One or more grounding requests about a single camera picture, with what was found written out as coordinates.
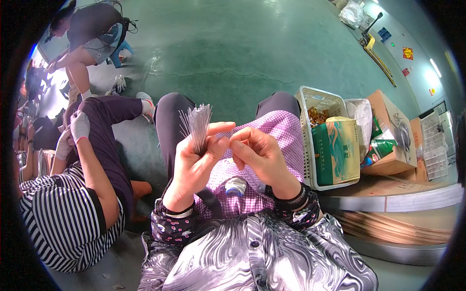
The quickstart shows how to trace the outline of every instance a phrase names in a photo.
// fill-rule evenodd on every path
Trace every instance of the red sign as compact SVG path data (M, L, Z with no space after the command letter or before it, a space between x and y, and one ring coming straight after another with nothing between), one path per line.
M403 57L412 61L412 48L403 47Z

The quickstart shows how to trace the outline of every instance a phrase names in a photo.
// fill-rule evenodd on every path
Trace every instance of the white sock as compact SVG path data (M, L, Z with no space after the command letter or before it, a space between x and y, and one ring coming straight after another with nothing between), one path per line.
M141 100L143 104L143 114L149 114L152 110L152 103L149 100Z
M90 98L90 97L91 97L91 96L90 96L90 89L87 90L87 91L84 92L84 93L81 93L81 96L82 96L82 100L83 100L83 101L86 100L86 99L88 99L88 98Z

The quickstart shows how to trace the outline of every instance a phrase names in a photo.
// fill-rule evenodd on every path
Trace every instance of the blue stool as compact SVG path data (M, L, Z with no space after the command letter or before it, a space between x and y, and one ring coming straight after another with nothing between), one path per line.
M120 51L127 49L130 51L131 54L133 54L133 49L130 47L130 45L126 42L123 41L121 45L110 55L109 59L111 59L113 65L115 68L120 68L121 63L120 63L120 58L118 57L120 54Z

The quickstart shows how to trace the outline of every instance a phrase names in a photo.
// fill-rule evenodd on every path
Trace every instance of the pink checkered shirt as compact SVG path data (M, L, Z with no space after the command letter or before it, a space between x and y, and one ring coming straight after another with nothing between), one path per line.
M304 179L304 159L302 130L299 118L294 114L278 110L272 111L250 123L235 127L231 133L221 133L218 137L231 137L232 133L245 127L252 127L273 135L280 146L281 153L285 157L288 170L300 181ZM240 177L247 182L243 196L226 195L225 183L232 177ZM258 191L261 181L257 178L253 169L246 166L240 171L232 159L232 151L228 149L221 160L213 168L207 188L209 188L220 201L224 218L232 218L239 214L257 212L265 208L274 208L272 198ZM194 195L196 209L199 211L200 220L212 217L211 211Z

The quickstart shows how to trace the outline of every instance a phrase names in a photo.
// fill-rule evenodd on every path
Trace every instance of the plastic basket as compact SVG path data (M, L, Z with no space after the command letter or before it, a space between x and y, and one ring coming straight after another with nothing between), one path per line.
M329 117L348 117L343 99L338 95L306 86L301 86L299 88L295 98L298 100L301 107L300 120L304 141L304 182L317 191L325 191L356 184L359 179L329 186L319 186L317 184L314 143L312 141L311 126L309 124L308 108L313 106L320 111L327 109L329 111Z

